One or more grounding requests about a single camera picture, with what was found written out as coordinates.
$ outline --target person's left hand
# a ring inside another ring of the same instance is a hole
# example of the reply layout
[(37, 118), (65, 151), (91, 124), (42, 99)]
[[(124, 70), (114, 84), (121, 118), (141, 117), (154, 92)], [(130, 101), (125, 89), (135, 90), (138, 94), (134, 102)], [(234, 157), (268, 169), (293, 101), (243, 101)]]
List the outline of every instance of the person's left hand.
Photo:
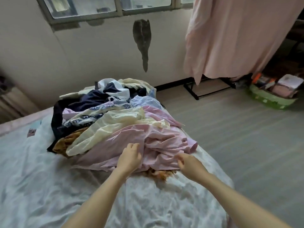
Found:
[(117, 169), (129, 176), (141, 164), (142, 156), (138, 153), (139, 144), (129, 143), (117, 162)]

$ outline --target gray laminate flooring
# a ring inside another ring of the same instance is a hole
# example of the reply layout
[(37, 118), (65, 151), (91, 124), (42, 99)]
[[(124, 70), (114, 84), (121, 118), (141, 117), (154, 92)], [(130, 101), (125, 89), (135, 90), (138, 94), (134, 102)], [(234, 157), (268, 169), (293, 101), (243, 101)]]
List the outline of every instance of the gray laminate flooring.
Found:
[[(212, 80), (196, 91), (220, 85)], [(237, 191), (291, 226), (304, 227), (304, 100), (279, 111), (243, 90), (196, 101), (183, 86), (157, 92), (157, 98), (219, 163)]]

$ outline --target white wall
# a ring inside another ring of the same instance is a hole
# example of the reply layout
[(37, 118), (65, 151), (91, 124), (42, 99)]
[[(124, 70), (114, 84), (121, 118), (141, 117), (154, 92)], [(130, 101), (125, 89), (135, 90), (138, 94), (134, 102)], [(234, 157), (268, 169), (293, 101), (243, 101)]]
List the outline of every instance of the white wall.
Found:
[[(0, 69), (41, 108), (59, 95), (103, 78), (134, 78), (153, 86), (180, 80), (191, 10), (105, 19), (101, 26), (53, 33), (36, 0), (0, 0)], [(149, 67), (133, 39), (136, 19), (149, 19)]]

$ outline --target hand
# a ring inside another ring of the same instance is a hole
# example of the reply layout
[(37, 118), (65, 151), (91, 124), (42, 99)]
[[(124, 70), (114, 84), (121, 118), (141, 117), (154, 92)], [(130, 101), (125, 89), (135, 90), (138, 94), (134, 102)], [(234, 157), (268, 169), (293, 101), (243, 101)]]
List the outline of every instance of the hand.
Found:
[(141, 164), (142, 156), (137, 151), (138, 147), (138, 143), (129, 143), (118, 159), (116, 169), (122, 171), (126, 177), (133, 173)]
[(192, 155), (178, 153), (174, 158), (177, 159), (182, 174), (192, 181), (201, 184), (201, 181), (210, 175), (203, 164)]

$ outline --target pile of clothes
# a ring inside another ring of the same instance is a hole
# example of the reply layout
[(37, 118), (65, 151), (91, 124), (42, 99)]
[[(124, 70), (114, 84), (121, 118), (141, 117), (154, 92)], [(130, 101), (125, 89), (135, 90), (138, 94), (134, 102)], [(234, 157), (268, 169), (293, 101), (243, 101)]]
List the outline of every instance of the pile of clothes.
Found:
[(75, 168), (112, 171), (127, 144), (139, 143), (143, 158), (137, 171), (165, 179), (179, 169), (174, 155), (193, 153), (197, 142), (162, 110), (155, 94), (144, 81), (107, 78), (60, 96), (48, 151), (70, 158)]

